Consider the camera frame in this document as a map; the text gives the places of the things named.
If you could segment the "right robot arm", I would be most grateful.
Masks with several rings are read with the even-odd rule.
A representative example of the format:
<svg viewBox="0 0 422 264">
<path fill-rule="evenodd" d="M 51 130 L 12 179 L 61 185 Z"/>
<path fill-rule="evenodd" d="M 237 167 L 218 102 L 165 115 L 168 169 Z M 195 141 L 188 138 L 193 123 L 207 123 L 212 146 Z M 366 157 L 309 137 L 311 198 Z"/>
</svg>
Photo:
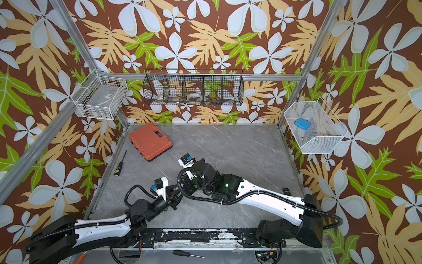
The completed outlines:
<svg viewBox="0 0 422 264">
<path fill-rule="evenodd" d="M 184 197 L 223 206 L 239 203 L 279 216 L 277 221 L 259 222 L 256 235 L 261 244 L 296 239 L 306 246 L 321 248 L 324 230 L 344 222 L 340 216 L 323 211 L 312 195 L 295 197 L 288 189 L 279 194 L 239 176 L 220 174 L 204 159 L 196 161 L 189 154 L 179 159 L 179 165 L 182 170 L 177 185 Z"/>
</svg>

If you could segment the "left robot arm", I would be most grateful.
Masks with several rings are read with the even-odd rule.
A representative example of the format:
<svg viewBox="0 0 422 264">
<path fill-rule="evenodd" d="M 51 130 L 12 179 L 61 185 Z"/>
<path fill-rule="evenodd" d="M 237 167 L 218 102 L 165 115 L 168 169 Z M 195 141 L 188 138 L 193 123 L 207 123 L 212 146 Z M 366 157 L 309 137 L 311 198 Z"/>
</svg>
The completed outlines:
<svg viewBox="0 0 422 264">
<path fill-rule="evenodd" d="M 102 220 L 77 220 L 63 216 L 36 232 L 23 249 L 31 264 L 57 264 L 84 251 L 104 246 L 124 247 L 137 242 L 147 222 L 169 207 L 176 208 L 182 199 L 177 185 L 164 188 L 153 202 L 138 199 L 127 203 L 121 216 Z"/>
</svg>

